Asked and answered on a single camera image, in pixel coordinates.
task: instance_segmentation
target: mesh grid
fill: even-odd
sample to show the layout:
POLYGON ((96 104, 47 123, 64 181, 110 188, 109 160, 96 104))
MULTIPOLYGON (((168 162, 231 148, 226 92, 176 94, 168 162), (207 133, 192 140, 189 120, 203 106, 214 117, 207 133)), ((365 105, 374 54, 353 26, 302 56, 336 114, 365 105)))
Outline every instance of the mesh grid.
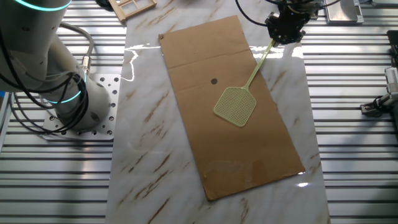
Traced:
POLYGON ((243 127, 256 107, 256 103, 256 99, 244 88, 229 87, 218 100, 214 113, 238 127, 243 127))

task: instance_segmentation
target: metal table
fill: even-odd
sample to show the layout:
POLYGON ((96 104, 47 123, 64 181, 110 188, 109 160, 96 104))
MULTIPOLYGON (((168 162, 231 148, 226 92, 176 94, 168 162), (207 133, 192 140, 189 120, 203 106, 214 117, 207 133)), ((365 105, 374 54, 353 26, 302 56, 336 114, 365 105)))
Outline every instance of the metal table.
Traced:
MULTIPOLYGON (((362 5, 361 26, 328 26, 323 11, 302 41, 332 223, 398 223, 398 141, 392 118, 365 118, 359 105, 386 92, 391 65, 386 31, 398 8, 362 5)), ((94 1, 73 0, 65 22, 96 43, 93 73, 121 73, 126 28, 94 1)), ((88 41, 60 38, 81 60, 88 41)), ((28 115, 39 110, 21 95, 28 115)), ((11 117, 0 153, 0 223, 103 223, 112 144, 48 144, 11 117)))

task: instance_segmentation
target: black cable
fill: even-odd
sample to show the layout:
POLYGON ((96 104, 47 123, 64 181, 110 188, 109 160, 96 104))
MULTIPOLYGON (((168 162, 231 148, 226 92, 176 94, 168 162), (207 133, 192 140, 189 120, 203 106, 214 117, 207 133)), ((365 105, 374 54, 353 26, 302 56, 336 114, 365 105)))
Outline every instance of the black cable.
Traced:
POLYGON ((329 3, 329 4, 326 4, 326 5, 324 5, 324 6, 321 6, 320 9, 324 9, 324 8, 326 8, 326 7, 332 6, 332 5, 334 5, 334 4, 336 4, 336 3, 340 2, 340 1, 341 1, 341 0, 336 0, 336 1, 332 2, 332 3, 329 3))
POLYGON ((248 21, 254 23, 255 25, 267 27, 267 24, 262 24, 262 23, 260 23, 260 22, 256 22, 256 21, 252 20, 248 15, 246 15, 246 13, 244 13, 243 9, 241 8, 241 6, 240 6, 239 3, 238 3, 238 0, 235 0, 235 2, 236 2, 236 5, 237 5, 239 11, 241 11, 242 15, 243 15, 248 21))
POLYGON ((281 2, 281 1, 266 0, 266 2, 273 3, 276 5, 281 5, 281 6, 298 6, 298 5, 310 3, 313 1, 315 1, 315 0, 308 0, 308 1, 296 2, 296 3, 287 3, 287 2, 281 2))
MULTIPOLYGON (((74 80, 75 80, 76 82, 78 82, 78 81, 80 80, 80 78, 75 78, 75 77, 74 77, 74 80)), ((27 115, 24 113, 24 110, 22 109, 21 104, 19 103, 19 100, 17 99, 16 94, 14 94, 15 100, 16 100, 17 106, 18 106, 19 110, 21 111, 22 115, 24 115, 25 119, 28 120, 28 122, 30 122, 31 124, 33 124, 33 125, 36 126, 37 128, 40 128, 40 129, 43 130, 43 131, 34 130, 34 129, 28 127, 27 125, 25 125, 25 124, 23 123, 23 121, 22 121, 22 120, 18 117, 18 115, 16 114, 15 109, 14 109, 14 107, 13 107, 13 105, 12 105, 12 100, 11 100, 11 98, 9 99, 9 102, 8 102, 8 103, 9 103, 9 105, 10 105, 10 108, 11 108, 11 111, 12 111, 14 117, 17 119, 18 122, 21 123, 21 125, 23 125, 23 127, 25 127, 26 129, 28 129, 29 131, 32 131, 32 132, 37 133, 37 134, 62 133, 62 132, 64 132, 64 131, 68 131, 68 130, 70 130, 71 128, 75 127, 75 126, 81 121, 81 119, 84 117, 84 114, 86 113, 86 111, 87 111, 87 109, 88 109, 88 93, 87 93, 87 91, 86 91, 85 83, 84 83, 84 82, 81 82, 81 83, 79 83, 78 86, 79 86, 79 90, 80 90, 82 93, 85 93, 85 94, 81 94, 81 96, 80 96, 81 103, 79 104, 79 107, 81 107, 81 106, 83 106, 83 107, 81 108, 80 112, 76 115, 76 119, 72 119, 69 123, 67 123, 66 125, 62 126, 61 128, 58 128, 58 129, 56 129, 56 130, 45 129, 45 128, 39 126, 38 124, 34 123, 31 119, 29 119, 29 118, 27 117, 27 115)))
POLYGON ((79 28, 77 26, 73 26, 73 25, 67 24, 65 22, 61 22, 60 27, 63 27, 63 28, 78 32, 81 35, 84 35, 88 39, 88 41, 90 42, 90 45, 88 46, 88 50, 87 50, 87 53, 86 53, 85 56, 90 56, 91 53, 93 53, 94 40, 93 40, 92 36, 89 33, 87 33, 87 31, 85 31, 82 28, 79 28))
POLYGON ((24 86, 24 84, 22 83, 21 79, 18 77, 17 72, 15 71, 15 68, 11 62, 11 58, 8 54, 7 48, 6 48, 6 43, 4 41, 4 38, 2 36, 2 32, 1 32, 1 27, 0 27, 0 48, 2 51, 2 54, 4 56, 4 58, 6 59, 8 68, 12 74, 12 76, 14 77, 15 81, 17 82, 18 86, 20 86, 21 90, 26 94, 26 96, 32 100, 37 106, 41 107, 41 108, 45 108, 45 109, 54 109, 56 107, 57 104, 61 103, 63 100, 63 97, 65 96, 66 90, 67 90, 67 83, 70 82, 70 80, 72 80, 72 75, 70 75, 70 77, 66 80, 67 82, 65 82, 65 88, 64 91, 62 93, 62 97, 60 98, 60 100, 54 105, 54 106, 45 106, 42 105, 41 103, 39 103, 29 92, 29 90, 24 86))

